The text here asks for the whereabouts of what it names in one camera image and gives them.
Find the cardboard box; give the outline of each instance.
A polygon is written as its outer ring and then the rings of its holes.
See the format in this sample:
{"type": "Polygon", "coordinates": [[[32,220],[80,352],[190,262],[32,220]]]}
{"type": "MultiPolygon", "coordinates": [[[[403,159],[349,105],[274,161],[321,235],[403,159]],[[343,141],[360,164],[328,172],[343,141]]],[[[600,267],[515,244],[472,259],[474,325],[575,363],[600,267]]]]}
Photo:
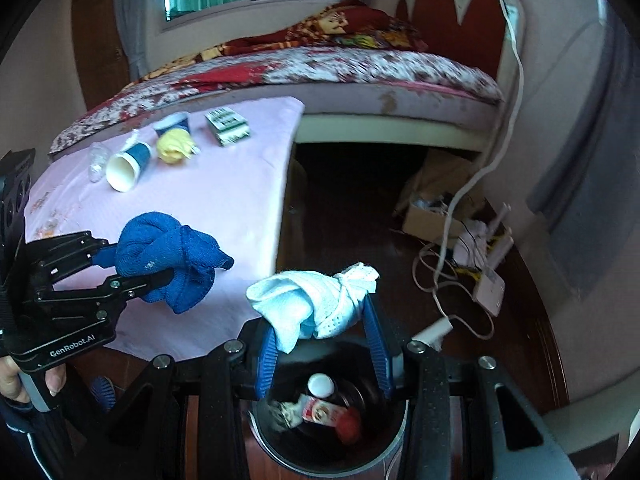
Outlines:
{"type": "MultiPolygon", "coordinates": [[[[473,175],[472,163],[464,158],[431,148],[420,170],[404,185],[396,204],[396,214],[406,211],[402,230],[429,242],[439,243],[446,215],[423,209],[419,202],[431,202],[445,194],[456,194],[473,175]]],[[[462,220],[484,207],[484,194],[478,184],[456,206],[447,246],[452,248],[464,231],[462,220]]]]}

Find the floral bedsheet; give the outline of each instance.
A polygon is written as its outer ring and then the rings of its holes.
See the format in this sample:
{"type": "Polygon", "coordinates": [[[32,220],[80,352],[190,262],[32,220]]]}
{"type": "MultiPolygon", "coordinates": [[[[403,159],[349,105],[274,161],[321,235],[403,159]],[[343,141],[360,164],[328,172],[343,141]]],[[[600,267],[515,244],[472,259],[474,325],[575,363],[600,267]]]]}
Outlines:
{"type": "Polygon", "coordinates": [[[61,152],[108,126],[199,94],[261,84],[311,82],[428,83],[468,92],[495,103],[497,83],[477,68],[423,52],[301,46],[217,57],[125,88],[88,111],[51,145],[61,152]]]}

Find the blue gripper pad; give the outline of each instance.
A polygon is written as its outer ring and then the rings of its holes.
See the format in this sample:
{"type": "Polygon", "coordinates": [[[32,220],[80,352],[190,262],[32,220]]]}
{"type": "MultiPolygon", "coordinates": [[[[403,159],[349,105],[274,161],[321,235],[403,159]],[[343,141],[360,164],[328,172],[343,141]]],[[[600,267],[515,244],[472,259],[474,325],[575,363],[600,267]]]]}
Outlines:
{"type": "Polygon", "coordinates": [[[273,381],[278,361],[278,348],[276,347],[276,333],[273,326],[269,326],[262,339],[262,348],[258,357],[258,370],[255,375],[255,393],[258,399],[263,399],[273,381]]]}
{"type": "Polygon", "coordinates": [[[394,390],[394,380],[391,371],[391,355],[386,347],[385,339],[380,327],[380,321],[367,294],[362,300],[362,323],[367,337],[373,370],[376,373],[378,387],[389,399],[394,390]]]}
{"type": "Polygon", "coordinates": [[[116,244],[107,245],[101,248],[92,258],[91,263],[102,267],[103,269],[109,269],[115,267],[116,263],[116,244]]]}

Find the crumpled yellow paper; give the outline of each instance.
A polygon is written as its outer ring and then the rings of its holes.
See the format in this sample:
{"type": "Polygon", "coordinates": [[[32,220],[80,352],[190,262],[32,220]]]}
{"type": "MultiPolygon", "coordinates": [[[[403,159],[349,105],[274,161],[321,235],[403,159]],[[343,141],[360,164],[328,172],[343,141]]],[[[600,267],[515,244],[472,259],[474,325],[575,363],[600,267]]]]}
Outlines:
{"type": "Polygon", "coordinates": [[[188,131],[182,128],[172,128],[162,134],[156,142],[156,150],[158,157],[167,164],[176,164],[200,151],[188,131]]]}

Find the wooden door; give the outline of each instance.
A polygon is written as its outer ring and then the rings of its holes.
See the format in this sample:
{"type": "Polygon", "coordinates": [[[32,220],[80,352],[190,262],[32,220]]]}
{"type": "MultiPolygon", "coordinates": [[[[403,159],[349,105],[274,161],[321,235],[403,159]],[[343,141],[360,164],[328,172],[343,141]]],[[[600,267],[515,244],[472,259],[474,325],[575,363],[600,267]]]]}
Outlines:
{"type": "Polygon", "coordinates": [[[80,86],[91,110],[129,83],[113,0],[72,0],[71,29],[80,86]]]}

